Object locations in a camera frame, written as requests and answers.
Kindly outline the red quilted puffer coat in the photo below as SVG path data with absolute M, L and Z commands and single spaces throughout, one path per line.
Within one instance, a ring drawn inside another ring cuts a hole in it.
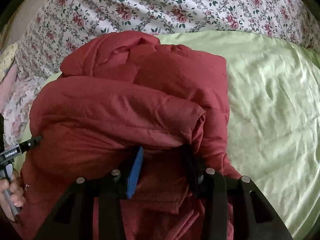
M 31 134 L 42 141 L 21 170 L 27 201 L 20 236 L 33 239 L 78 178 L 101 178 L 140 145 L 146 165 L 136 195 L 121 204 L 127 238 L 199 239 L 204 206 L 174 148 L 189 144 L 207 166 L 239 177 L 226 154 L 226 60 L 125 31 L 81 46 L 60 69 L 30 110 Z

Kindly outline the pastel floral pillow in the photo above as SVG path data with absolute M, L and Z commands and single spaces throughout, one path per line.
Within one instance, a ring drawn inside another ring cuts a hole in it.
M 4 117 L 4 146 L 10 148 L 20 142 L 29 122 L 33 101 L 39 94 L 48 76 L 18 74 L 9 100 L 1 114 Z

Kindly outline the pink pillow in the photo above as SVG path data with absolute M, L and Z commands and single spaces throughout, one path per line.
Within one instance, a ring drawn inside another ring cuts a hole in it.
M 10 67 L 6 77 L 1 82 L 1 98 L 0 98 L 1 109 L 3 109 L 4 106 L 8 103 L 10 97 L 13 94 L 16 78 L 17 78 L 17 67 L 16 67 L 16 64 L 14 63 Z

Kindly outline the light green bed sheet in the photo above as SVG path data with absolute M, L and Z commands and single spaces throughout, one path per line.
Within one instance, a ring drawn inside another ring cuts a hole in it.
M 212 102 L 226 112 L 203 130 L 200 152 L 225 172 L 247 173 L 274 205 L 294 239 L 303 239 L 319 217 L 319 54 L 279 39 L 241 32 L 205 31 L 149 36 L 204 52 L 204 66 L 193 59 L 168 64 L 168 54 L 151 55 L 146 70 L 107 70 L 109 49 L 131 33 L 110 33 L 78 46 L 61 60 L 65 73 L 34 101 L 31 122 L 42 106 L 57 103 L 75 76 L 105 74 L 114 87 L 146 86 L 189 92 L 195 102 Z

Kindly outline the yellow floral pillow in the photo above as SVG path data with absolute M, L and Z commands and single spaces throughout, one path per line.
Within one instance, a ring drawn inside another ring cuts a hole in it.
M 9 45 L 1 54 L 0 57 L 0 82 L 6 77 L 10 67 L 15 59 L 15 53 L 18 48 L 18 44 L 13 43 Z

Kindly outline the red floral white quilt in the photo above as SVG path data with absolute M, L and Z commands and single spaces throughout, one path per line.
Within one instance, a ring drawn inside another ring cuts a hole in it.
M 111 32 L 259 33 L 319 50 L 319 22 L 302 0 L 47 0 L 18 42 L 20 72 L 47 78 L 88 41 Z

